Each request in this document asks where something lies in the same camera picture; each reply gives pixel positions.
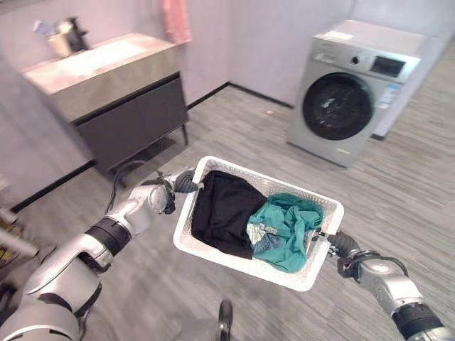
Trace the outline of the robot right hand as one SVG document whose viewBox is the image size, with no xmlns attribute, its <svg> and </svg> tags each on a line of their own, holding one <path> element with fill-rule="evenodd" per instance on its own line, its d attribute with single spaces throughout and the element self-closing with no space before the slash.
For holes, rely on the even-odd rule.
<svg viewBox="0 0 455 341">
<path fill-rule="evenodd" d="M 356 240 L 345 232 L 337 231 L 335 234 L 319 232 L 318 235 L 327 239 L 331 244 L 331 248 L 339 257 L 350 257 L 360 251 Z"/>
</svg>

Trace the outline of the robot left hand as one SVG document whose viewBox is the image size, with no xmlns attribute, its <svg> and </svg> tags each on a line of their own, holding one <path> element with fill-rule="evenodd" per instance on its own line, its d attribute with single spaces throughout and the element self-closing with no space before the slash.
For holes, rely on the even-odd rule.
<svg viewBox="0 0 455 341">
<path fill-rule="evenodd" d="M 200 190 L 200 184 L 193 182 L 195 170 L 189 168 L 180 172 L 174 180 L 174 191 L 176 193 L 194 193 Z"/>
</svg>

